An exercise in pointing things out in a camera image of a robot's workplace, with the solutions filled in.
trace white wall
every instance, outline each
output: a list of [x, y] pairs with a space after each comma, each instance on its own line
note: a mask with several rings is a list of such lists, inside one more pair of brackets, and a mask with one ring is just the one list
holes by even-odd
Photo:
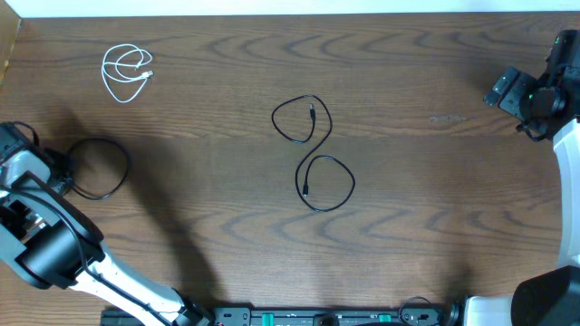
[[6, 0], [23, 18], [580, 11], [580, 0]]

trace table surface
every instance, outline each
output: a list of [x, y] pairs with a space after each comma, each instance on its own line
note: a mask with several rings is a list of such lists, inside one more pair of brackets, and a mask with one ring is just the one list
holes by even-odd
[[[579, 14], [373, 14], [25, 20], [0, 91], [1, 120], [44, 146], [119, 140], [132, 155], [113, 197], [67, 199], [120, 258], [207, 306], [388, 307], [500, 295], [556, 265], [560, 180], [550, 142], [482, 102], [509, 65], [539, 75], [555, 35]], [[151, 51], [155, 72], [129, 104], [99, 67], [111, 46]], [[113, 85], [128, 96], [136, 85]], [[318, 150], [356, 176], [346, 205], [309, 210], [297, 163], [313, 143], [280, 136], [273, 108], [320, 96], [333, 133]], [[280, 112], [304, 135], [308, 102]], [[122, 162], [90, 146], [79, 182], [104, 190]], [[311, 200], [342, 200], [330, 161]], [[0, 265], [0, 324], [96, 325], [107, 306], [36, 290]]]

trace white cable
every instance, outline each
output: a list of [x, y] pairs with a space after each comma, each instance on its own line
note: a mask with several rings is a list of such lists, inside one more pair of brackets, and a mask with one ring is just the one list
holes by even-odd
[[[131, 47], [131, 48], [133, 48], [133, 50], [130, 50], [130, 51], [126, 52], [125, 54], [123, 54], [122, 56], [120, 56], [116, 62], [108, 62], [107, 56], [109, 55], [109, 53], [115, 49], [120, 48], [120, 47]], [[135, 52], [138, 52], [141, 55], [141, 59], [139, 60], [139, 62], [137, 62], [136, 64], [120, 63], [122, 58], [126, 57], [127, 55], [129, 55], [131, 53], [135, 53]], [[143, 60], [145, 60], [145, 55], [143, 55], [144, 53], [149, 56], [149, 59], [146, 62], [143, 62]], [[148, 72], [144, 72], [136, 77], [129, 77], [129, 76], [125, 76], [124, 74], [122, 74], [119, 71], [119, 67], [134, 67], [135, 71], [137, 71], [137, 69], [139, 69], [140, 67], [142, 67], [146, 64], [149, 64], [152, 60], [153, 60], [153, 56], [151, 55], [151, 53], [149, 53], [147, 50], [143, 50], [143, 49], [141, 49], [133, 44], [119, 44], [119, 45], [115, 45], [111, 49], [109, 49], [105, 53], [105, 55], [102, 57], [101, 76], [102, 76], [102, 81], [105, 83], [105, 87], [107, 87], [107, 90], [109, 90], [109, 93], [112, 95], [113, 99], [115, 99], [119, 103], [127, 103], [130, 101], [133, 101], [133, 99], [135, 99], [135, 97], [137, 97], [139, 92], [143, 89], [143, 86], [145, 86], [149, 77], [151, 77], [153, 75], [152, 71], [148, 71]], [[106, 70], [106, 66], [108, 66], [108, 65], [112, 65], [115, 67], [115, 71], [121, 77], [120, 79], [109, 75], [109, 73]], [[115, 96], [115, 93], [112, 92], [111, 87], [109, 86], [109, 83], [107, 82], [107, 78], [110, 78], [116, 82], [123, 82], [123, 83], [138, 82], [138, 81], [143, 81], [143, 83], [137, 89], [137, 91], [135, 91], [135, 94], [133, 94], [133, 96], [131, 96], [126, 101], [121, 101], [121, 100], [119, 100], [119, 98], [117, 98], [117, 96]]]

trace green connector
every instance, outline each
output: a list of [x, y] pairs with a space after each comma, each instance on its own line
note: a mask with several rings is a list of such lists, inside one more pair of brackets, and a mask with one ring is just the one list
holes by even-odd
[[391, 315], [389, 314], [379, 315], [379, 322], [391, 322]]
[[262, 314], [262, 326], [274, 326], [274, 314], [273, 313], [263, 313]]

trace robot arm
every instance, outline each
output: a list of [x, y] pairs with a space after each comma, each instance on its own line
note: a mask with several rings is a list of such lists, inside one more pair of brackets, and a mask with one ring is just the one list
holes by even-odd
[[40, 289], [103, 298], [146, 325], [207, 326], [213, 316], [117, 259], [91, 220], [62, 197], [66, 170], [14, 125], [0, 124], [0, 258]]
[[464, 325], [573, 325], [580, 321], [580, 31], [563, 31], [538, 80], [508, 68], [485, 97], [521, 121], [533, 141], [552, 140], [562, 179], [558, 269], [521, 283], [513, 296], [472, 297]]
[[580, 267], [580, 123], [570, 121], [554, 136], [562, 179], [562, 243], [558, 268]]

